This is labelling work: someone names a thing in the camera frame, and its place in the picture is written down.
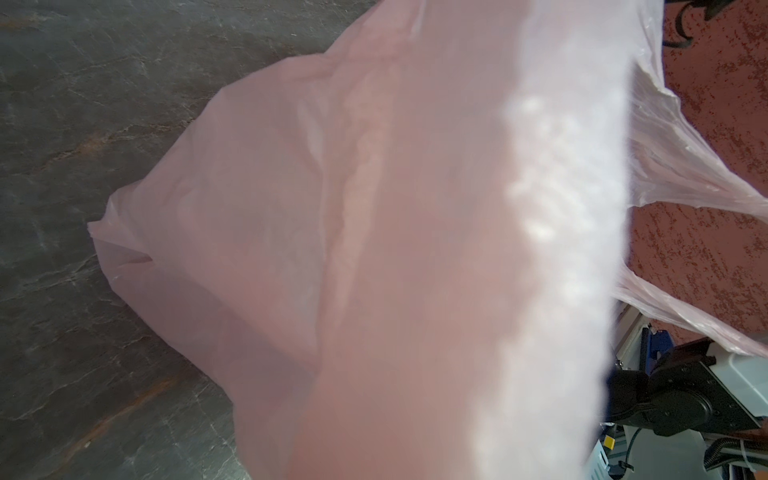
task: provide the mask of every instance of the red speckled wallpaper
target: red speckled wallpaper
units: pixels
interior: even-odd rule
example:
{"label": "red speckled wallpaper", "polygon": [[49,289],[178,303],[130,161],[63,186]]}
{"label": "red speckled wallpaper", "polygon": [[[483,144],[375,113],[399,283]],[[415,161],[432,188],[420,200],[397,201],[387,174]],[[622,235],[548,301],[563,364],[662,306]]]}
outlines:
{"label": "red speckled wallpaper", "polygon": [[[682,5],[667,6],[665,38],[678,39]],[[736,0],[710,22],[689,9],[684,25],[694,43],[664,49],[667,85],[726,165],[768,194],[768,2]],[[768,329],[768,224],[657,203],[634,209],[631,236],[637,275],[746,333]]]}

